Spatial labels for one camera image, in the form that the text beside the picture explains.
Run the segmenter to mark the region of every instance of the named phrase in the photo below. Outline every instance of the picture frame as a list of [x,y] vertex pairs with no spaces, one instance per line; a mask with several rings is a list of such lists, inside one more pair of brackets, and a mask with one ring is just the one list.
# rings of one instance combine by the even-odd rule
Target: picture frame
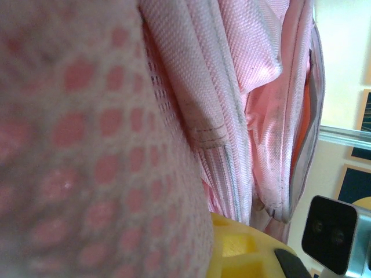
[[310,271],[310,274],[311,274],[311,277],[318,278],[319,275],[321,274],[321,272],[319,270],[316,270],[316,269],[312,268],[311,271]]
[[334,198],[349,204],[367,207],[371,204],[371,169],[345,164]]
[[[357,129],[371,132],[371,89],[363,91],[359,111]],[[349,147],[347,156],[349,159],[371,164],[371,150]]]

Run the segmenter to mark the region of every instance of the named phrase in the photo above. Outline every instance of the wall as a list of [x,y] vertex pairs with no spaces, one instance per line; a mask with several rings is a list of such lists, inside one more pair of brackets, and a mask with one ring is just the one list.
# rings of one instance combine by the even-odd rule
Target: wall
[[322,124],[356,128],[358,105],[371,58],[371,1],[317,0],[326,95]]
[[[322,39],[326,72],[326,94],[322,125],[353,129],[365,86],[371,56],[370,0],[317,0],[315,15]],[[304,195],[292,219],[289,245],[308,269],[322,270],[301,249],[310,201],[315,195],[333,197],[344,164],[371,168],[346,159],[348,147],[320,141]]]

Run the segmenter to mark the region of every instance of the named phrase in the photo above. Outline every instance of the orange lining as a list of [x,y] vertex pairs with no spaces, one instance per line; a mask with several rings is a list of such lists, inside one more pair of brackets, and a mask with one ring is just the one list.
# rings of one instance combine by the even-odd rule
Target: orange lining
[[294,146],[293,156],[291,160],[291,177],[294,172],[294,168],[296,165],[296,162],[299,158],[301,147],[304,143],[305,135],[308,132],[309,124],[311,120],[311,98],[310,98],[310,92],[309,92],[309,83],[305,83],[304,87],[304,97],[303,97],[303,111],[301,116],[301,125],[300,125],[300,131],[297,136],[297,140]]

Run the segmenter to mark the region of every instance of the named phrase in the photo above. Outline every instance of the camera lens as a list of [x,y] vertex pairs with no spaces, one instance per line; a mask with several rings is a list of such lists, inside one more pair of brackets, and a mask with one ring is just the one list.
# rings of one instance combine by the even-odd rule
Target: camera lens
[[314,233],[321,233],[323,231],[323,223],[322,221],[316,219],[313,222],[312,230]]
[[335,229],[332,231],[331,242],[335,245],[342,245],[344,243],[344,233],[340,229]]

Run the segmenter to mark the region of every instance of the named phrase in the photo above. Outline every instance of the pink fabric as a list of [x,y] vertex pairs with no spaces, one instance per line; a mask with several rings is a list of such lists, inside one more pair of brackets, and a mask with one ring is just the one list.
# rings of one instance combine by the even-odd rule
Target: pink fabric
[[312,30],[313,1],[290,2],[283,22],[283,72],[273,82],[249,93],[246,118],[251,138],[257,198],[270,216],[288,222],[290,166],[300,125]]
[[272,218],[265,228],[264,233],[287,244],[289,241],[290,226],[291,223],[285,224]]
[[289,0],[219,0],[219,5],[241,93],[276,79]]
[[209,208],[248,224],[252,172],[246,120],[218,4],[142,0],[140,9],[212,189]]
[[1,277],[205,277],[199,164],[142,33],[134,1],[0,2]]

